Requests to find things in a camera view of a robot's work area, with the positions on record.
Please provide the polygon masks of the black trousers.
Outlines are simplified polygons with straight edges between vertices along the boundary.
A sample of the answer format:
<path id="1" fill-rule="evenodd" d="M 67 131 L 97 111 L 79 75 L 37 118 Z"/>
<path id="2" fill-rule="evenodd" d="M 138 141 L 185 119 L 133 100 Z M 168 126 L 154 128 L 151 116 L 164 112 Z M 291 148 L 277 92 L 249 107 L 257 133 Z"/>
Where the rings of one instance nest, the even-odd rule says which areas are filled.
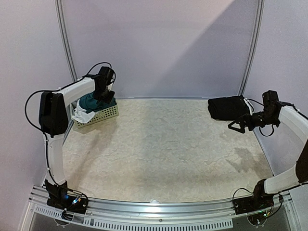
<path id="1" fill-rule="evenodd" d="M 215 120 L 234 121 L 240 116 L 250 114 L 249 106 L 242 95 L 214 98 L 207 102 L 210 116 Z"/>

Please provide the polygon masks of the teal green garment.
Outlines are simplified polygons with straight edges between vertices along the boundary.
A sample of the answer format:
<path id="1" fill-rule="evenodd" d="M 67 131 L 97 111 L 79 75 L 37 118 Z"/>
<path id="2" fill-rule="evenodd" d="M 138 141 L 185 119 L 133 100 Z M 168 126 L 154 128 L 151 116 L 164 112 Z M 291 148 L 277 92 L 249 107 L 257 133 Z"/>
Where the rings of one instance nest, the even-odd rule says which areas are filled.
<path id="1" fill-rule="evenodd" d="M 113 98 L 110 103 L 105 103 L 97 101 L 93 93 L 86 94 L 79 99 L 79 106 L 85 109 L 86 113 L 98 112 L 115 105 L 117 105 L 115 98 Z"/>

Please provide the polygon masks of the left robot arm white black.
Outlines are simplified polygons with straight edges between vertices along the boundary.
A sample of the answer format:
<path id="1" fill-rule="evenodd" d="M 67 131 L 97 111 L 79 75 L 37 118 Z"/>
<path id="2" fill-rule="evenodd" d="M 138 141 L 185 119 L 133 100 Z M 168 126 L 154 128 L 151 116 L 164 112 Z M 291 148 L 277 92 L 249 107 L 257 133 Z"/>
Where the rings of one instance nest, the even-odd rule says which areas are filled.
<path id="1" fill-rule="evenodd" d="M 46 166 L 49 184 L 63 187 L 66 183 L 63 167 L 63 141 L 68 128 L 66 107 L 88 93 L 94 99 L 110 103 L 115 92 L 109 86 L 116 74 L 87 74 L 65 87 L 57 90 L 44 90 L 40 97 L 38 121 L 45 138 Z"/>

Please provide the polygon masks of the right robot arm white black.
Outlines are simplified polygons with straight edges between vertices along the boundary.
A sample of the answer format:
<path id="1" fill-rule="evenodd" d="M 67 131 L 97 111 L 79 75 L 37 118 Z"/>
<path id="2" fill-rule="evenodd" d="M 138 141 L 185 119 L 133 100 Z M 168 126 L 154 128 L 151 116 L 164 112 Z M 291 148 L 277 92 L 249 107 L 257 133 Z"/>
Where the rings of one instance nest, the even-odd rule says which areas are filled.
<path id="1" fill-rule="evenodd" d="M 268 157 L 274 176 L 260 180 L 249 206 L 259 210 L 268 197 L 296 188 L 308 182 L 308 118 L 292 103 L 279 100 L 278 93 L 269 90 L 262 95 L 263 109 L 232 121 L 228 128 L 239 133 L 262 129 L 266 125 L 278 128 L 268 144 Z"/>

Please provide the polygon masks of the cream perforated plastic basket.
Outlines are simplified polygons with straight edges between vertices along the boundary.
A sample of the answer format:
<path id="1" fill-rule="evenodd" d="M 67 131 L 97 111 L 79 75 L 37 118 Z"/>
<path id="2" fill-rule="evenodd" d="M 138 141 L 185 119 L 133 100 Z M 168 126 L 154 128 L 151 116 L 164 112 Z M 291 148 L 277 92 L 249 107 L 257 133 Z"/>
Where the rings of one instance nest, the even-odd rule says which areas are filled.
<path id="1" fill-rule="evenodd" d="M 75 109 L 73 109 L 72 105 L 70 106 L 70 109 L 71 109 L 71 119 L 72 119 L 72 115 L 73 115 Z M 79 122 L 77 122 L 73 119 L 72 120 L 78 128 L 82 128 L 82 127 L 85 127 L 85 126 L 88 126 L 88 125 L 91 125 L 91 124 L 94 124 L 94 123 L 101 122 L 103 120 L 110 119 L 110 118 L 118 116 L 118 115 L 119 115 L 118 106 L 115 105 L 115 106 L 112 106 L 112 107 L 109 107 L 109 108 L 106 108 L 104 110 L 96 112 L 95 117 L 90 122 L 88 122 L 86 124 L 81 124 L 81 123 L 79 123 Z"/>

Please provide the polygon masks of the white garment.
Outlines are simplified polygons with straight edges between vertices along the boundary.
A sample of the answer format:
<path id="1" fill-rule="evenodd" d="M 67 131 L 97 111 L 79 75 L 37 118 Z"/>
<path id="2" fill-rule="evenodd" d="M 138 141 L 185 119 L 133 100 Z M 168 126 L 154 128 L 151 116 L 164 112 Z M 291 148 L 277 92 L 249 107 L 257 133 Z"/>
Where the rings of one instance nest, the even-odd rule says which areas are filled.
<path id="1" fill-rule="evenodd" d="M 95 112 L 87 113 L 85 109 L 81 108 L 80 106 L 77 106 L 72 115 L 72 119 L 81 124 L 86 124 L 90 122 L 95 117 L 95 115 Z"/>

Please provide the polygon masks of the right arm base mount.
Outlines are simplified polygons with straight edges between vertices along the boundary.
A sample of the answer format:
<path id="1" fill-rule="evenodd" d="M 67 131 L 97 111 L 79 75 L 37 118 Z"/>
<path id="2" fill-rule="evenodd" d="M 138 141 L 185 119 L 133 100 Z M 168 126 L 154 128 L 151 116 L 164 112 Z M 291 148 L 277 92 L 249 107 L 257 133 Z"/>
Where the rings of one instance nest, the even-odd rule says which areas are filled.
<path id="1" fill-rule="evenodd" d="M 239 190 L 247 191 L 251 196 L 235 199 Z M 260 180 L 251 192 L 246 188 L 237 189 L 232 196 L 232 204 L 235 214 L 246 214 L 248 222 L 255 226 L 263 226 L 267 219 L 275 215 L 284 203 L 283 196 L 278 193 L 279 207 L 274 210 L 274 194 L 265 193 L 265 179 Z"/>

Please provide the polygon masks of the right aluminium corner post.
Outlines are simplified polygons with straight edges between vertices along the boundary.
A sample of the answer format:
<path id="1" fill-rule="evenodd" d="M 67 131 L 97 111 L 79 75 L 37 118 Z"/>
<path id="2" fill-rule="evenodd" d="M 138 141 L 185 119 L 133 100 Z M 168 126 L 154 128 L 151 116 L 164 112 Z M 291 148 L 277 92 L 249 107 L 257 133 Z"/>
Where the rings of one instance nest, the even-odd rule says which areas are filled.
<path id="1" fill-rule="evenodd" d="M 261 28 L 261 23 L 262 23 L 262 16 L 263 16 L 263 10 L 264 10 L 264 0 L 258 0 L 257 1 L 257 9 L 256 9 L 256 15 L 255 15 L 255 20 L 254 20 L 254 25 L 253 25 L 253 31 L 252 31 L 252 37 L 251 37 L 251 42 L 250 42 L 250 47 L 249 47 L 249 53 L 248 53 L 248 58 L 245 64 L 245 69 L 244 69 L 244 74 L 243 78 L 238 90 L 238 95 L 243 95 L 244 91 L 246 89 L 250 71 L 253 65 L 253 60 L 255 57 L 256 49 L 257 49 L 257 43 L 258 43 L 258 38 L 260 34 L 260 28 Z"/>

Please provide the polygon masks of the aluminium corner post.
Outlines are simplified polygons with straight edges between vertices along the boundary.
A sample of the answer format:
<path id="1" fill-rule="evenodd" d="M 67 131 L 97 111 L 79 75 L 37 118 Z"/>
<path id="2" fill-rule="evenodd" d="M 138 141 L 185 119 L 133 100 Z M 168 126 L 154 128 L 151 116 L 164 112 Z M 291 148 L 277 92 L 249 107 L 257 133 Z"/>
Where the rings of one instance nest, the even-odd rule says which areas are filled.
<path id="1" fill-rule="evenodd" d="M 256 9 L 256 15 L 255 15 L 255 20 L 254 20 L 254 25 L 253 25 L 253 31 L 252 31 L 252 37 L 251 37 L 251 42 L 250 42 L 250 47 L 249 47 L 249 53 L 248 53 L 248 58 L 245 64 L 245 69 L 244 69 L 244 74 L 243 78 L 238 90 L 238 95 L 243 95 L 244 91 L 246 89 L 250 71 L 253 65 L 253 60 L 255 57 L 256 49 L 257 49 L 257 43 L 258 43 L 258 38 L 260 34 L 260 28 L 261 28 L 261 23 L 262 23 L 262 16 L 263 16 L 263 10 L 264 10 L 264 0 L 258 0 L 257 1 L 257 9 Z"/>
<path id="2" fill-rule="evenodd" d="M 64 6 L 62 0 L 55 0 L 55 8 L 57 13 L 57 20 L 60 29 L 60 36 L 63 44 L 64 54 L 68 65 L 68 70 L 71 76 L 72 81 L 77 80 L 77 72 L 75 69 L 73 56 L 71 52 L 71 47 L 69 44 L 66 23 L 64 18 Z"/>

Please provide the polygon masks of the left aluminium corner post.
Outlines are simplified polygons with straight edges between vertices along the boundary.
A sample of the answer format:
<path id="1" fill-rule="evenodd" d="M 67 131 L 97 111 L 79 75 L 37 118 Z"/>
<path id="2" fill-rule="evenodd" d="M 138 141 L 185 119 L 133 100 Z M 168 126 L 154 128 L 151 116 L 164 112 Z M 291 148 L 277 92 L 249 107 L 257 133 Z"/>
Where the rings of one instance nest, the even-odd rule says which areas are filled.
<path id="1" fill-rule="evenodd" d="M 62 0 L 55 0 L 55 8 L 57 13 L 57 20 L 60 29 L 60 36 L 63 44 L 64 54 L 68 65 L 68 70 L 71 76 L 72 81 L 77 80 L 77 72 L 75 69 L 73 56 L 71 52 L 71 47 L 69 44 L 66 23 L 64 18 L 64 6 Z"/>

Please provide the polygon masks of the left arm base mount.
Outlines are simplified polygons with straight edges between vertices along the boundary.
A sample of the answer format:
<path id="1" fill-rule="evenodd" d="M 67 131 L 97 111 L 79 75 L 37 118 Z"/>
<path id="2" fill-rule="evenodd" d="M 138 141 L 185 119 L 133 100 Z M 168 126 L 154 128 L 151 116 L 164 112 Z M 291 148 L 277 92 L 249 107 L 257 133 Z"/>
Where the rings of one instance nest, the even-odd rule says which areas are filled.
<path id="1" fill-rule="evenodd" d="M 86 214 L 89 199 L 84 193 L 69 189 L 67 182 L 58 186 L 45 180 L 44 184 L 48 192 L 47 205 L 62 210 L 61 219 L 72 221 L 75 213 Z"/>

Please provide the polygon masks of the aluminium front rail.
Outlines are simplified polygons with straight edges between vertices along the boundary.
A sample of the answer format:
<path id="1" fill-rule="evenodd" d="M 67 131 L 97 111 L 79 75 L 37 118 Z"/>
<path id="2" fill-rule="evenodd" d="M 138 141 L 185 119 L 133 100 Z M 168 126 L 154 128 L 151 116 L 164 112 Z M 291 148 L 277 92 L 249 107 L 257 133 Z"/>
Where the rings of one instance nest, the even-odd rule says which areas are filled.
<path id="1" fill-rule="evenodd" d="M 236 213 L 230 198 L 209 202 L 123 202 L 90 198 L 85 214 L 68 213 L 47 205 L 48 193 L 33 187 L 24 231 L 298 231 L 288 193 L 274 205 L 251 213 Z"/>

